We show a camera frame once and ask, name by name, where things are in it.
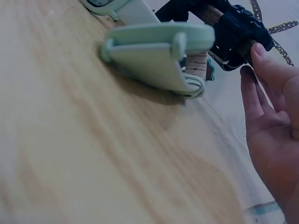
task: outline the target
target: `teal plastic piece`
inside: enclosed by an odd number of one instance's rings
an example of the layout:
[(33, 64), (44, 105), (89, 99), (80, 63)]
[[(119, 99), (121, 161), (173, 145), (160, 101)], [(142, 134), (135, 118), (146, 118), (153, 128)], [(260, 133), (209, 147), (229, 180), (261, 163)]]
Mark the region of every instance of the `teal plastic piece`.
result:
[(89, 9), (90, 11), (92, 11), (93, 13), (97, 14), (97, 15), (109, 15), (111, 16), (115, 21), (118, 21), (120, 18), (117, 15), (117, 11), (124, 6), (125, 4), (127, 4), (128, 2), (130, 2), (131, 0), (113, 0), (113, 1), (109, 1), (108, 4), (101, 6), (101, 7), (95, 7), (93, 6), (89, 0), (81, 0), (82, 4)]
[(197, 98), (205, 91), (205, 80), (183, 73), (179, 61), (184, 54), (208, 51), (214, 39), (214, 29), (208, 25), (182, 22), (119, 27), (108, 31), (101, 57), (145, 84)]

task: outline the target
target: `finger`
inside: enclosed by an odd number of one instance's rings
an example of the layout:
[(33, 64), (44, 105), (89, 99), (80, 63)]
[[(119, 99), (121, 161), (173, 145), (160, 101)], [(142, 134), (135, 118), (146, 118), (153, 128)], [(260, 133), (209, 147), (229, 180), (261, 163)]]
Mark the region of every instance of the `finger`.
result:
[(256, 93), (258, 96), (258, 100), (260, 101), (261, 108), (265, 114), (275, 114), (276, 111), (269, 105), (269, 102), (259, 85), (259, 83), (256, 83)]
[(251, 48), (251, 57), (257, 74), (275, 89), (283, 90), (288, 80), (299, 75), (298, 68), (277, 63), (259, 43), (255, 43)]
[(244, 66), (241, 69), (241, 92), (245, 110), (246, 123), (263, 115), (263, 110), (256, 92), (256, 82), (252, 69)]
[(269, 97), (275, 111), (280, 112), (280, 111), (285, 111), (286, 110), (286, 105), (285, 105), (285, 97), (283, 95), (283, 92), (278, 89), (274, 89), (271, 86), (269, 86), (265, 80), (263, 80), (261, 77), (259, 77), (256, 74), (256, 77), (258, 81), (262, 84), (263, 88), (265, 89), (265, 92), (267, 96)]
[(278, 64), (267, 55), (261, 44), (253, 45), (251, 56), (257, 74), (271, 88), (283, 91), (293, 137), (299, 140), (299, 69)]

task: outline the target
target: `green object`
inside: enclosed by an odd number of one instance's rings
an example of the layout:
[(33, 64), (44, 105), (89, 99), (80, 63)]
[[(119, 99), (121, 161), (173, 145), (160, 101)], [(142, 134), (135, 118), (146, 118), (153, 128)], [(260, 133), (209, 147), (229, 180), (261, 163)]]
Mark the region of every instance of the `green object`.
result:
[(178, 22), (126, 26), (108, 31), (101, 56), (106, 63), (124, 67), (131, 78), (196, 98), (204, 93), (205, 80), (183, 73), (179, 61), (184, 54), (209, 50), (214, 41), (214, 29), (208, 25)]
[(127, 25), (159, 23), (160, 20), (143, 0), (81, 0), (97, 15), (109, 15)]

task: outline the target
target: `wooden stick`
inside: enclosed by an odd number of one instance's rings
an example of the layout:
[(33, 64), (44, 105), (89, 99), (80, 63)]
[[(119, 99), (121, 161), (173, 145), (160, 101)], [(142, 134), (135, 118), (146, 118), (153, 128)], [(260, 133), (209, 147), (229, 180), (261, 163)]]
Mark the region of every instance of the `wooden stick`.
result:
[(207, 53), (187, 54), (185, 73), (206, 78), (206, 56)]

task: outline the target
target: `fingernail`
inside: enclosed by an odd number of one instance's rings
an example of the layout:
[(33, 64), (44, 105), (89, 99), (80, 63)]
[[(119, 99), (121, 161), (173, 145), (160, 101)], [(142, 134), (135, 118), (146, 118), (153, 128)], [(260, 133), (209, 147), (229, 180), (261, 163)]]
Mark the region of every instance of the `fingernail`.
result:
[(256, 43), (255, 45), (253, 45), (253, 50), (259, 56), (263, 56), (263, 57), (268, 56), (266, 49), (260, 43)]

